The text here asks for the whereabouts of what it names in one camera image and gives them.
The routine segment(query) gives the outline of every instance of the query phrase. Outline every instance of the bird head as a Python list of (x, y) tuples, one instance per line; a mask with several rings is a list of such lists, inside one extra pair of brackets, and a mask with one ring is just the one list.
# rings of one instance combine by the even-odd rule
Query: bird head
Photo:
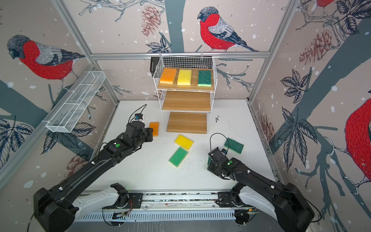
[(14, 59), (19, 57), (24, 59), (23, 45), (30, 41), (30, 39), (24, 35), (16, 35), (8, 40), (8, 50), (11, 57)]
[(203, 23), (206, 19), (212, 14), (219, 14), (218, 10), (213, 6), (208, 6), (203, 8), (200, 13), (198, 14), (197, 19), (200, 19)]

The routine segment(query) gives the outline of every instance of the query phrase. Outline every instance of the green sponge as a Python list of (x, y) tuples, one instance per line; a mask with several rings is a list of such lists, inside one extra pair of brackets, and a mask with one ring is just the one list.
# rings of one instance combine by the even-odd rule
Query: green sponge
[[(242, 149), (243, 149), (243, 144), (240, 144), (239, 142), (236, 142), (231, 138), (228, 138), (227, 140), (229, 141), (229, 149), (238, 153), (238, 154), (241, 154)], [(224, 148), (225, 149), (228, 148), (228, 141), (226, 141), (226, 143), (224, 143)]]
[(197, 86), (211, 87), (211, 71), (198, 71)]
[(187, 156), (188, 152), (179, 147), (178, 150), (174, 153), (174, 155), (169, 159), (169, 162), (176, 166), (179, 167), (180, 163), (183, 161), (183, 159)]

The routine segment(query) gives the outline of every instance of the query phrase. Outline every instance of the bird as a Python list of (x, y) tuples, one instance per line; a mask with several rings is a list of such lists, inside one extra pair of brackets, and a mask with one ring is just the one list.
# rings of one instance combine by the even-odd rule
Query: bird
[(201, 38), (211, 47), (210, 51), (222, 49), (226, 52), (231, 47), (243, 47), (252, 52), (257, 52), (237, 35), (233, 27), (224, 22), (215, 7), (203, 8), (197, 19), (200, 19)]
[(63, 78), (72, 71), (75, 62), (84, 58), (76, 52), (69, 52), (57, 46), (44, 45), (30, 40), (24, 35), (15, 35), (8, 40), (7, 48), (10, 56), (24, 63), (32, 72), (44, 79), (61, 80), (62, 87), (57, 90), (66, 89), (63, 87)]
[(333, 149), (337, 149), (348, 154), (354, 163), (364, 173), (364, 178), (355, 184), (349, 177), (343, 178), (350, 181), (355, 187), (354, 195), (359, 195), (358, 188), (360, 185), (371, 182), (371, 98), (366, 100), (356, 111), (354, 111), (345, 124), (345, 140), (346, 149), (340, 149), (333, 145)]

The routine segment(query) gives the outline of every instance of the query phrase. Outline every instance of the wooden shelf board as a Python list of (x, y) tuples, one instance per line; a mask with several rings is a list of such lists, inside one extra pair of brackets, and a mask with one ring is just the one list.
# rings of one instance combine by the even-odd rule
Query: wooden shelf board
[(170, 112), (167, 132), (207, 134), (207, 114)]
[[(157, 86), (157, 89), (214, 92), (214, 71), (212, 69), (190, 68), (192, 70), (191, 85), (177, 85), (179, 69), (180, 68), (177, 68), (177, 73), (175, 74), (174, 84), (159, 83)], [(197, 86), (199, 70), (211, 71), (211, 87)]]
[(210, 93), (167, 91), (162, 110), (211, 112)]

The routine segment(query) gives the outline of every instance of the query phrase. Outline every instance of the white floor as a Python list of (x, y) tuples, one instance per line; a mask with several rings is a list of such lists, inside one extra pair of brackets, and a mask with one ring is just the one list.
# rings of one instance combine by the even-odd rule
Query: white floor
[[(165, 132), (158, 101), (121, 101), (104, 142), (124, 132), (131, 113), (144, 104), (148, 104), (143, 111), (145, 125), (160, 122), (159, 136), (154, 137), (153, 142), (144, 143), (141, 150), (105, 172), (87, 190), (102, 190), (114, 183), (120, 183), (128, 190), (230, 189), (236, 181), (222, 180), (207, 170), (209, 139), (216, 132), (244, 145), (241, 155), (229, 151), (229, 158), (235, 157), (254, 171), (274, 180), (245, 100), (214, 101), (208, 133), (183, 134), (194, 144), (178, 168), (168, 161), (178, 148), (174, 143), (178, 133)], [(216, 134), (211, 139), (211, 147), (219, 146), (221, 149), (224, 142), (225, 138)]]

